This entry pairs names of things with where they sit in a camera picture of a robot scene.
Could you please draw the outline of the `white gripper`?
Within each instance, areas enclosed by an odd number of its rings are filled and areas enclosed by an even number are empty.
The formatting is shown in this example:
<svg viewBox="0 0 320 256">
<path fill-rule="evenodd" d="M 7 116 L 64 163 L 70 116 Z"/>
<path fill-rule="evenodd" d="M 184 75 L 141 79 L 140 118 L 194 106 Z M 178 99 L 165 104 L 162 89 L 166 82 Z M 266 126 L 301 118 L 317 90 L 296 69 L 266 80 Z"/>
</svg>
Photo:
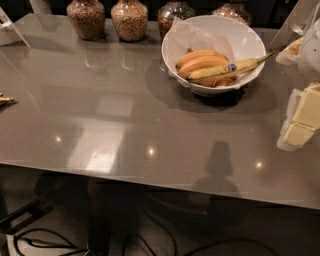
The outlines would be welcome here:
<svg viewBox="0 0 320 256">
<path fill-rule="evenodd" d="M 282 65 L 298 63 L 299 71 L 308 80 L 320 80 L 320 18 L 310 26 L 304 38 L 293 41 L 279 52 L 276 62 Z M 311 82 L 304 90 L 292 91 L 277 147 L 285 151 L 298 150 L 319 128 L 320 83 Z"/>
</svg>

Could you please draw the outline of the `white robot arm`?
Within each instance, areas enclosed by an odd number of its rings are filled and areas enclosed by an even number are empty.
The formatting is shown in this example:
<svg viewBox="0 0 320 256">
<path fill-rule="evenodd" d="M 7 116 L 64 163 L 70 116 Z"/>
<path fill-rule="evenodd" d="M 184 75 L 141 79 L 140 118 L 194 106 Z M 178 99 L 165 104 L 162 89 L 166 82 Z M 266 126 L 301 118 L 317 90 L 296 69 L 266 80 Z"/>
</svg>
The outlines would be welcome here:
<svg viewBox="0 0 320 256">
<path fill-rule="evenodd" d="M 292 91 L 277 141 L 279 149 L 295 151 L 320 129 L 320 0 L 299 0 L 270 46 L 280 49 L 279 64 L 297 65 L 309 81 Z"/>
</svg>

